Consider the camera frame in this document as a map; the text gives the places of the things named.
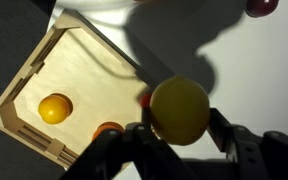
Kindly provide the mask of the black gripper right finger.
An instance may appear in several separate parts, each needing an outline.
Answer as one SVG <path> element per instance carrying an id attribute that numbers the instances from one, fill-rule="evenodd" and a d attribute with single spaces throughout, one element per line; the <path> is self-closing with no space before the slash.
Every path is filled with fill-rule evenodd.
<path id="1" fill-rule="evenodd" d="M 207 131 L 235 165 L 240 180 L 288 180 L 288 135 L 255 135 L 245 126 L 231 124 L 216 108 L 210 109 Z"/>

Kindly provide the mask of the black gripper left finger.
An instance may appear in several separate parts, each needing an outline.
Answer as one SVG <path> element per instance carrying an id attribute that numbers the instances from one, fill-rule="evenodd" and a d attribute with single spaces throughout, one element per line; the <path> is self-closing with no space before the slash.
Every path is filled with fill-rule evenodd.
<path id="1" fill-rule="evenodd" d="M 62 180 L 112 180 L 133 162 L 142 180 L 198 180 L 172 148 L 151 130 L 149 109 L 123 133 L 103 130 L 62 176 Z"/>

